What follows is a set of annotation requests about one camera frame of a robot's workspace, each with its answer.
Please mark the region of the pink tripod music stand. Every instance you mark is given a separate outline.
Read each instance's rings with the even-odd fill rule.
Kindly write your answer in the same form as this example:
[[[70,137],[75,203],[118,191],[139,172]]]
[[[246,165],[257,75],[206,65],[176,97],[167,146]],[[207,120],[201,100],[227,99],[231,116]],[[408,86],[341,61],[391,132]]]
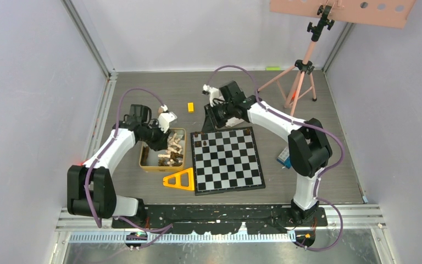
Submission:
[[[308,92],[312,92],[313,101],[317,100],[314,79],[312,77],[314,65],[310,59],[323,30],[331,30],[337,21],[402,29],[415,3],[416,1],[414,0],[271,1],[271,12],[317,18],[318,22],[316,24],[310,22],[307,26],[307,32],[312,36],[304,57],[296,60],[293,66],[262,85],[258,91],[261,92],[269,85],[276,83],[284,97],[284,107],[291,108],[291,114],[294,114],[298,100]],[[295,69],[298,70],[298,73],[293,81],[290,92],[285,94],[280,84],[280,79]]]

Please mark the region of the gold tin box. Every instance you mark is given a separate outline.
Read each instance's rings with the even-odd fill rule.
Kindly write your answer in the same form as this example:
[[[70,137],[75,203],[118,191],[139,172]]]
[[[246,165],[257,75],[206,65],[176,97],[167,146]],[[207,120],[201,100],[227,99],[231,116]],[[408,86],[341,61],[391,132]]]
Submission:
[[[172,128],[165,150],[152,150],[146,143],[142,144],[139,166],[145,172],[175,173],[185,169],[186,130]]]

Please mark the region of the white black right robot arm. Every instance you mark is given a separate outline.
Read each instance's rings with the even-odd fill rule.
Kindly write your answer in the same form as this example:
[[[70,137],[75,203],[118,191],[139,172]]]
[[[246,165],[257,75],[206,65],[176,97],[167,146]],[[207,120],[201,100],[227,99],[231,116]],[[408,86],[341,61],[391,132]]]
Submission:
[[[202,94],[209,97],[204,106],[204,133],[220,129],[236,118],[264,127],[287,141],[290,164],[297,173],[290,214],[297,225],[307,225],[319,207],[317,178],[332,156],[321,123],[315,118],[297,119],[278,111],[261,100],[258,93],[246,96],[235,81],[218,89],[203,85]]]

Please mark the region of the small yellow block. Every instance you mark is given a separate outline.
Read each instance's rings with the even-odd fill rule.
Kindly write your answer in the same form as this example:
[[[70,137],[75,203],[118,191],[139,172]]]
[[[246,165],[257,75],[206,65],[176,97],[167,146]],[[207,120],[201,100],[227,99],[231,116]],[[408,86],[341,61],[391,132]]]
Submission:
[[[195,107],[194,107],[194,103],[193,103],[193,102],[189,102],[189,103],[187,104],[187,111],[188,111],[189,113],[193,113],[193,112],[195,111]]]

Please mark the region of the blue white lego block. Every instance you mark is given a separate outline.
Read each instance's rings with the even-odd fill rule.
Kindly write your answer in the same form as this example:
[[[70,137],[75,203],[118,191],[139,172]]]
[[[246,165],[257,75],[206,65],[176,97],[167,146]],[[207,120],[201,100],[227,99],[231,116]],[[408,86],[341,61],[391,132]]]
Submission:
[[[278,155],[276,159],[280,164],[282,164],[285,168],[291,168],[291,161],[290,161],[290,152],[288,146],[286,146],[281,153]]]

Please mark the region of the yellow triangular toy frame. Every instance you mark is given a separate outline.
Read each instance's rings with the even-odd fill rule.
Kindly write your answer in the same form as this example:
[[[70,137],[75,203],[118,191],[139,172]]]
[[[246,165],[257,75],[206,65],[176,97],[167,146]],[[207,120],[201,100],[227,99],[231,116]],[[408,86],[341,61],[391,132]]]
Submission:
[[[186,191],[195,191],[193,168],[188,168],[164,177],[163,186]]]

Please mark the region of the black white folding chessboard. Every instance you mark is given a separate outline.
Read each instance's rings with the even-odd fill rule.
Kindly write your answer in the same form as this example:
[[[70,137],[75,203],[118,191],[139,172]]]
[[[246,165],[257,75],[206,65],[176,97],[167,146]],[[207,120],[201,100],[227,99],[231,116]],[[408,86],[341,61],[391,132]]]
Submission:
[[[190,133],[196,196],[266,187],[254,131],[248,127],[250,133],[247,127]]]

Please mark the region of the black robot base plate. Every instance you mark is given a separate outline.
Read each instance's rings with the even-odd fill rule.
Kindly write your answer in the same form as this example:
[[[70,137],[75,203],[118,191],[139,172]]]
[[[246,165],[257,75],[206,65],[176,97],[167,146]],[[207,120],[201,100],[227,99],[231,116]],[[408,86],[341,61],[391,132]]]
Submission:
[[[135,216],[113,216],[113,228],[141,228],[155,233],[212,235],[282,234],[292,228],[326,227],[325,210],[317,208],[302,219],[290,205],[282,204],[183,204],[145,205]]]

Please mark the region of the tin lid with bears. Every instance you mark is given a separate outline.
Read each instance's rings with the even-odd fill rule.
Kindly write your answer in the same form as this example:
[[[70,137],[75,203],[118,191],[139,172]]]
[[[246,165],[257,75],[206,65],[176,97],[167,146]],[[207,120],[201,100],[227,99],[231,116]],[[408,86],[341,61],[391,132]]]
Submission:
[[[244,120],[244,119],[241,119],[241,118],[231,117],[226,121],[225,127],[226,128],[232,128],[232,127],[235,127],[235,126],[237,126],[241,123],[247,123],[247,121]]]

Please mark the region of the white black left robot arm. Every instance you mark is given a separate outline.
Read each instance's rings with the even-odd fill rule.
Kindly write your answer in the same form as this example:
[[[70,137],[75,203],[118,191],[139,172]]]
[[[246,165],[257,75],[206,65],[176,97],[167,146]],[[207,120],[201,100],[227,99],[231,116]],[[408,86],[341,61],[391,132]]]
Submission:
[[[96,221],[113,216],[125,216],[134,228],[143,226],[147,219],[143,201],[139,198],[117,195],[112,175],[126,153],[138,142],[151,150],[168,148],[170,125],[175,113],[161,106],[156,119],[152,110],[141,104],[132,104],[128,114],[114,124],[101,148],[81,165],[73,165],[67,172],[67,210],[72,215],[94,217]]]

